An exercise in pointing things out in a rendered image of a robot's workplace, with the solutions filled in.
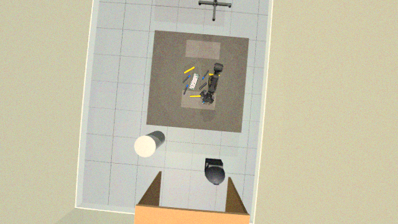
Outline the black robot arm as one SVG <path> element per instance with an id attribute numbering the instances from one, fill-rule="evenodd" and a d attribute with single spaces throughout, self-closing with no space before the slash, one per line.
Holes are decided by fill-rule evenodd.
<path id="1" fill-rule="evenodd" d="M 223 64 L 220 63 L 215 63 L 214 68 L 213 68 L 213 75 L 211 75 L 211 85 L 208 87 L 208 91 L 207 91 L 207 96 L 205 96 L 203 98 L 204 102 L 208 102 L 211 101 L 212 95 L 214 95 L 215 93 L 215 83 L 218 81 L 218 73 L 222 72 L 223 70 Z M 215 71 L 215 72 L 214 72 Z"/>

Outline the keyboard with white letter keys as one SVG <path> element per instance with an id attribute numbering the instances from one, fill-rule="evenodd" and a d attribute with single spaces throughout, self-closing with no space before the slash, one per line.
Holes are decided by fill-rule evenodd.
<path id="1" fill-rule="evenodd" d="M 197 84 L 198 77 L 199 77 L 199 75 L 196 74 L 196 73 L 194 73 L 189 89 L 192 89 L 192 90 L 195 89 L 195 86 L 196 86 L 196 84 Z"/>

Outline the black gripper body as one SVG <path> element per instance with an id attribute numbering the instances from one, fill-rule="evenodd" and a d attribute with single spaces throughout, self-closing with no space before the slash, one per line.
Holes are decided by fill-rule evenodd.
<path id="1" fill-rule="evenodd" d="M 200 95 L 203 97 L 207 96 L 207 94 L 205 95 L 205 92 L 203 92 L 203 91 L 200 93 Z M 214 102 L 214 99 L 211 99 L 211 101 L 209 101 L 209 102 L 212 104 L 212 102 Z"/>

